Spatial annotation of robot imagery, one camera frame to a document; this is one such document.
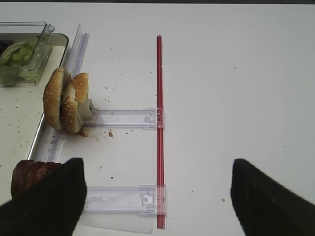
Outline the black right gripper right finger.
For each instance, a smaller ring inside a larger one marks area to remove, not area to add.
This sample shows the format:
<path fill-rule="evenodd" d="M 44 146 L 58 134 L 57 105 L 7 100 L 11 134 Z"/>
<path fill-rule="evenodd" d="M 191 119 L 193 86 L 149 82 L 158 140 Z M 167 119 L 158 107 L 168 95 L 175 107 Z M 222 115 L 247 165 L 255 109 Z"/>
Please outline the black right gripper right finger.
<path fill-rule="evenodd" d="M 315 234 L 315 206 L 245 159 L 233 162 L 230 196 L 247 236 Z"/>

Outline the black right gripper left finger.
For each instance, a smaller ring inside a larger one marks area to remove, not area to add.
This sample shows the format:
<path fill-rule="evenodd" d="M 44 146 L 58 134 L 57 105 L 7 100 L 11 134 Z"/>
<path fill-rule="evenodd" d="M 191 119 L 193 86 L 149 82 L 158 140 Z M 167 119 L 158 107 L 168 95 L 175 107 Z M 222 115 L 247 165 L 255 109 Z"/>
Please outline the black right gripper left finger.
<path fill-rule="evenodd" d="M 71 158 L 0 206 L 2 236 L 70 236 L 86 201 L 84 163 Z"/>

